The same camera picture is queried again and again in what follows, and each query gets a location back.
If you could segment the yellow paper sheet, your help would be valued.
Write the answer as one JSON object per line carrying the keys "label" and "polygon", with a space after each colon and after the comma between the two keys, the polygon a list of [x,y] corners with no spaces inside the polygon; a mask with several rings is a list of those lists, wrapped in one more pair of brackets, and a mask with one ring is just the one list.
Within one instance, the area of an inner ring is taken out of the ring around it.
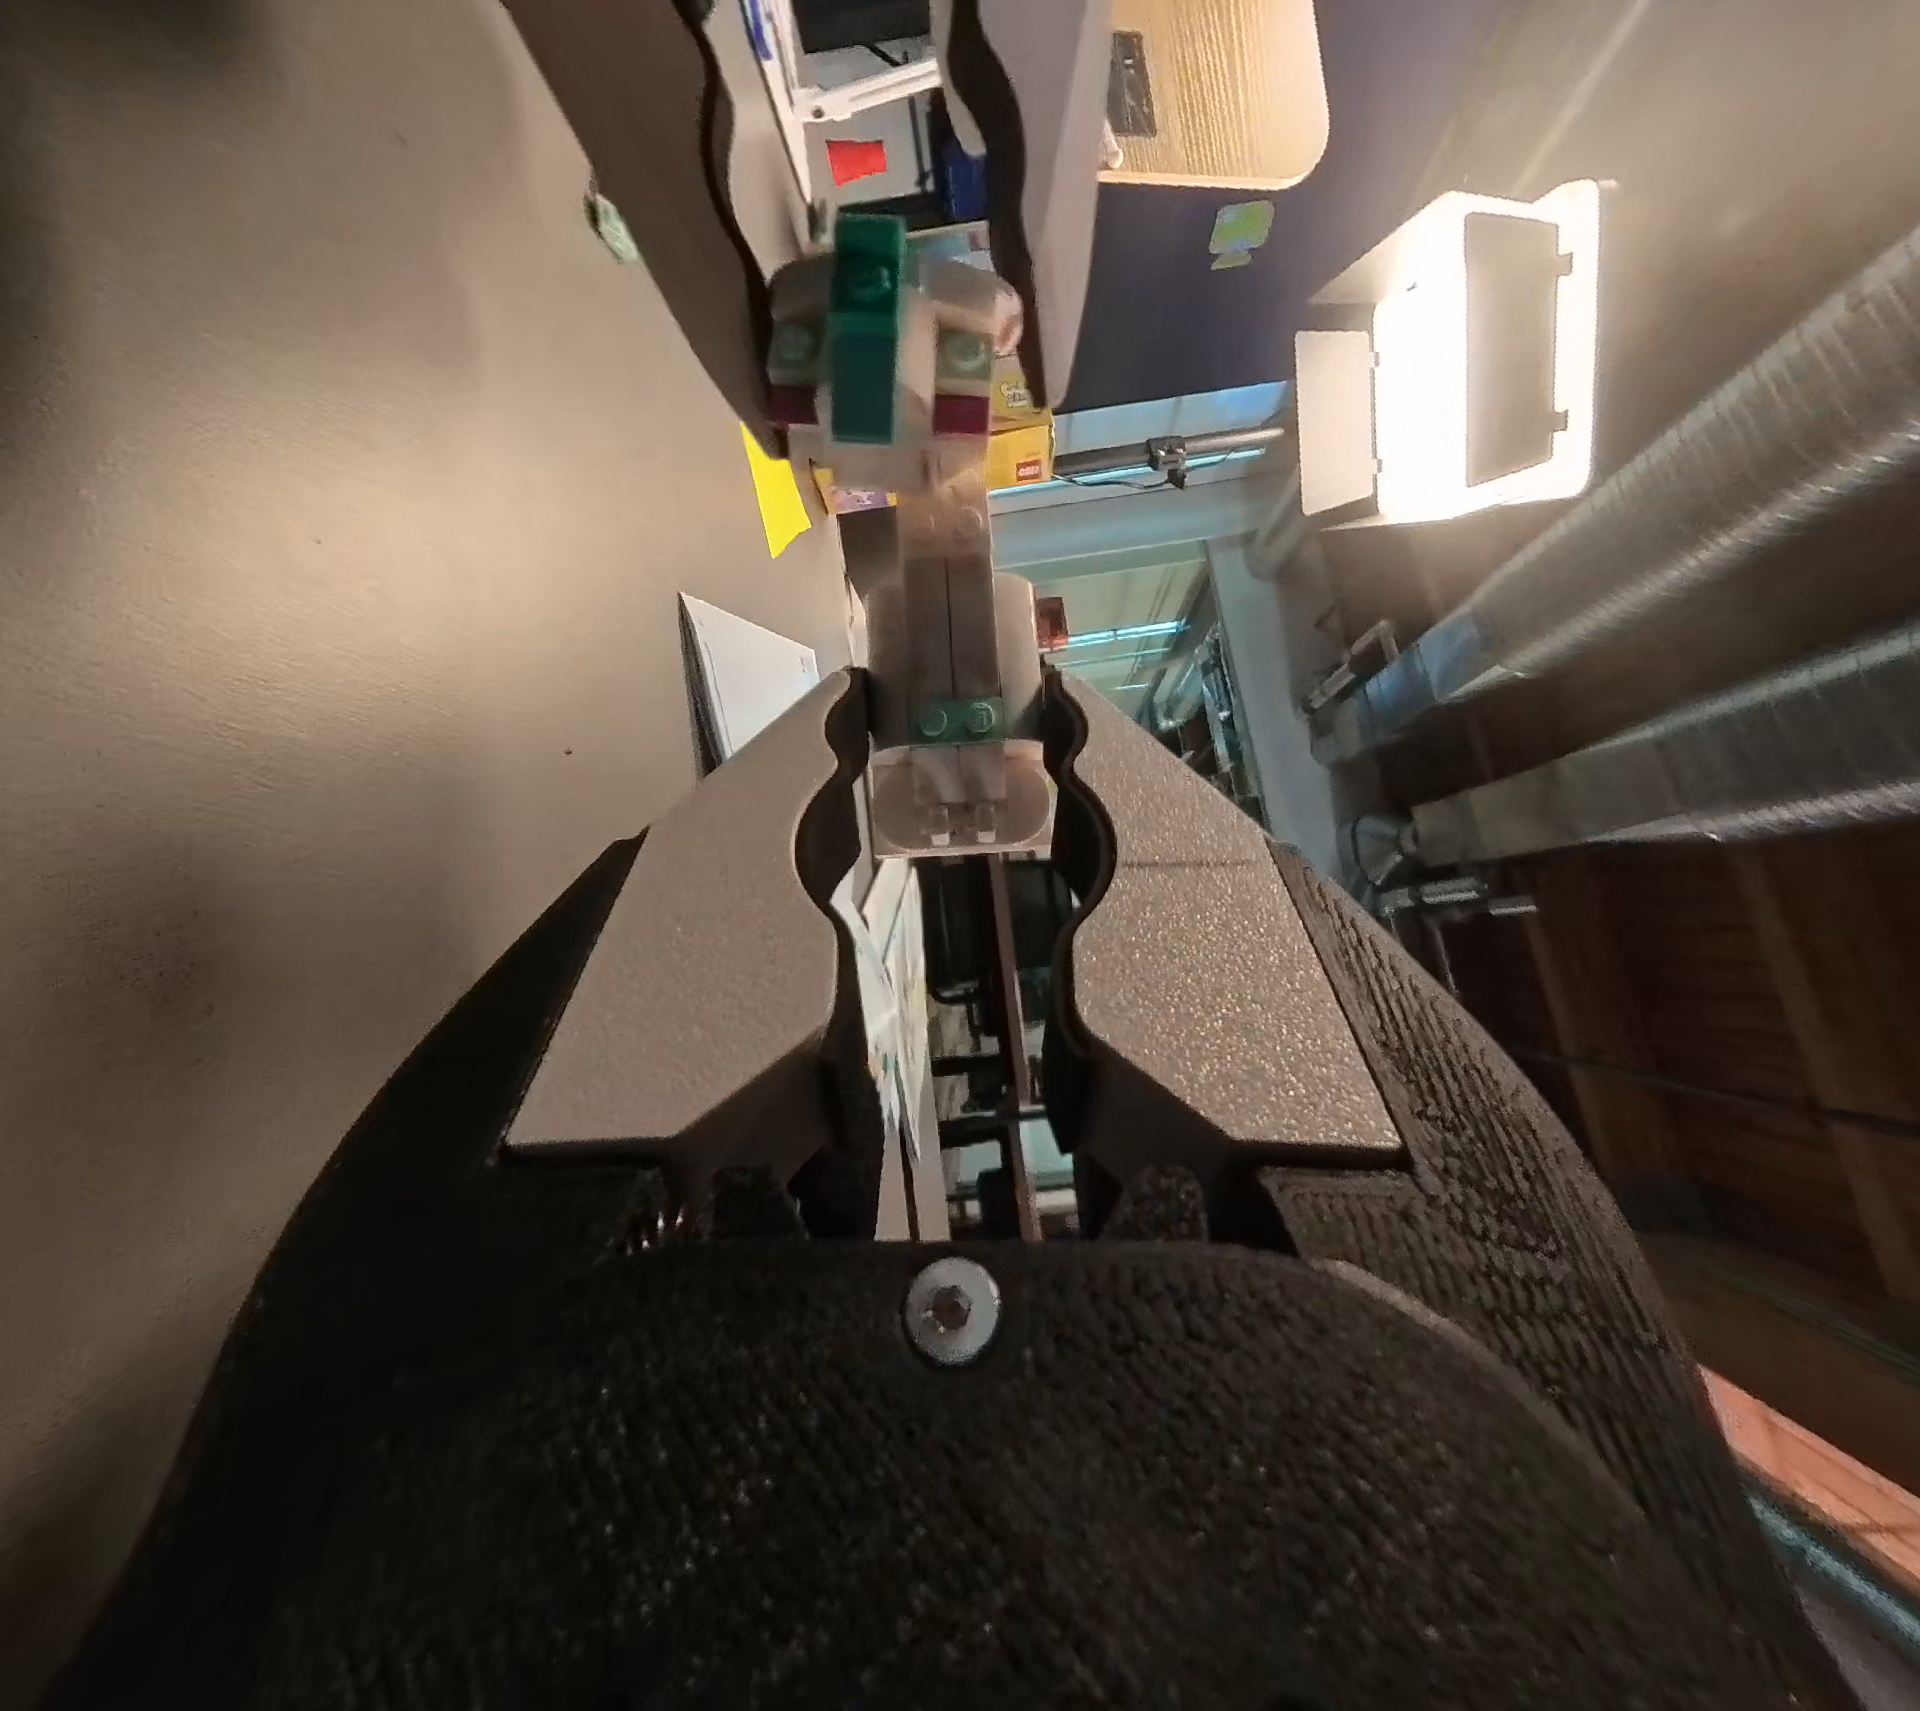
{"label": "yellow paper sheet", "polygon": [[748,425],[739,425],[751,491],[770,559],[780,559],[812,529],[803,487],[788,457],[766,451]]}

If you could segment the metal ceiling duct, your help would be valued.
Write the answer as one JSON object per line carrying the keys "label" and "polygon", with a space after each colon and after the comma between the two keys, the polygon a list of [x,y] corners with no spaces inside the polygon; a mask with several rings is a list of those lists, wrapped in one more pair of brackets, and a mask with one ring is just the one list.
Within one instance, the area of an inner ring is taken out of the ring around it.
{"label": "metal ceiling duct", "polygon": [[1415,645],[1438,707],[1560,667],[1836,515],[1917,453],[1907,234],[1490,573]]}
{"label": "metal ceiling duct", "polygon": [[1917,625],[1755,677],[1411,809],[1428,865],[1739,843],[1917,813]]}

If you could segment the square ceiling light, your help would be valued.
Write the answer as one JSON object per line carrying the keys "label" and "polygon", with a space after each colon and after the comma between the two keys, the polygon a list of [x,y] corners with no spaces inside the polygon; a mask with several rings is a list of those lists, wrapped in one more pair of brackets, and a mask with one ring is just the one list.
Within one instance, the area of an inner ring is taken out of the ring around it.
{"label": "square ceiling light", "polygon": [[1308,525],[1451,523],[1589,485],[1608,192],[1444,192],[1311,298],[1294,338]]}

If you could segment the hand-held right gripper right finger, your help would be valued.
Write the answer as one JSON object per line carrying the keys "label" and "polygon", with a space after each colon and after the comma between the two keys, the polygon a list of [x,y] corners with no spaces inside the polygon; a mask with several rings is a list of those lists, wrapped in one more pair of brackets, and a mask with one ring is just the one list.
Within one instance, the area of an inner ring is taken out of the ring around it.
{"label": "hand-held right gripper right finger", "polygon": [[1042,1049],[1058,1145],[1107,1175],[1402,1165],[1259,823],[1067,673],[1046,677],[1042,719],[1072,895]]}

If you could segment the white and green lego model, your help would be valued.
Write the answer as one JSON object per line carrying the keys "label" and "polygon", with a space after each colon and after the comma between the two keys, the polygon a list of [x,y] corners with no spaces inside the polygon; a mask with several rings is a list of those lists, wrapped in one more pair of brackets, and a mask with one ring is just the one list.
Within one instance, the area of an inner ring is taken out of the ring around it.
{"label": "white and green lego model", "polygon": [[866,595],[870,823],[902,859],[1032,855],[1048,839],[1036,599],[996,571],[989,447],[1001,326],[988,268],[925,260],[889,214],[843,210],[772,284],[768,415],[798,469],[894,513]]}

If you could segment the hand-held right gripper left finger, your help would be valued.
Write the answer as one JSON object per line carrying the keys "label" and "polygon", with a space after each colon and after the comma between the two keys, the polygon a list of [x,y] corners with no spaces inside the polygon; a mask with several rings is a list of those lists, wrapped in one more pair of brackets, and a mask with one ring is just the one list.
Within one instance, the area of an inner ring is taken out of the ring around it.
{"label": "hand-held right gripper left finger", "polygon": [[822,677],[639,839],[506,1143],[665,1169],[882,1159],[855,947],[868,685]]}

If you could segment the metal pipe bracket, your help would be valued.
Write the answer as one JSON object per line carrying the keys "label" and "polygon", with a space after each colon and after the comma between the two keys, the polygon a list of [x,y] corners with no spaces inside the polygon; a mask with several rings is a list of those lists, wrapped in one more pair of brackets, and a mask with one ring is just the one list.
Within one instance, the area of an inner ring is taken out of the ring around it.
{"label": "metal pipe bracket", "polygon": [[1504,889],[1471,867],[1428,859],[1413,821],[1403,813],[1346,817],[1338,825],[1336,849],[1355,899],[1390,927],[1407,917],[1424,925],[1527,919],[1540,909],[1527,891]]}

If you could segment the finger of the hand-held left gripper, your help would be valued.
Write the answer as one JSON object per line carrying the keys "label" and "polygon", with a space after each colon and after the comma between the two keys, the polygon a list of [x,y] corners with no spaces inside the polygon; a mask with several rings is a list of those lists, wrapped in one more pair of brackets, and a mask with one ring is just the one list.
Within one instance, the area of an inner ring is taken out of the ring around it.
{"label": "finger of the hand-held left gripper", "polygon": [[495,0],[708,380],[772,457],[770,282],[798,178],[746,0]]}
{"label": "finger of the hand-held left gripper", "polygon": [[979,162],[992,264],[1046,408],[1064,400],[1089,288],[1111,4],[929,0],[948,116]]}

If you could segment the yellow lego box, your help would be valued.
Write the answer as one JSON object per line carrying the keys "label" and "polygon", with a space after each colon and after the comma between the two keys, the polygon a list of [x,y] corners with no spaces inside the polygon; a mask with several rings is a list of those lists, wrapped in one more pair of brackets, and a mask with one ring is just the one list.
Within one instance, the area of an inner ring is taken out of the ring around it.
{"label": "yellow lego box", "polygon": [[997,493],[1050,481],[1053,417],[1037,402],[1015,358],[996,358],[988,404],[985,489]]}

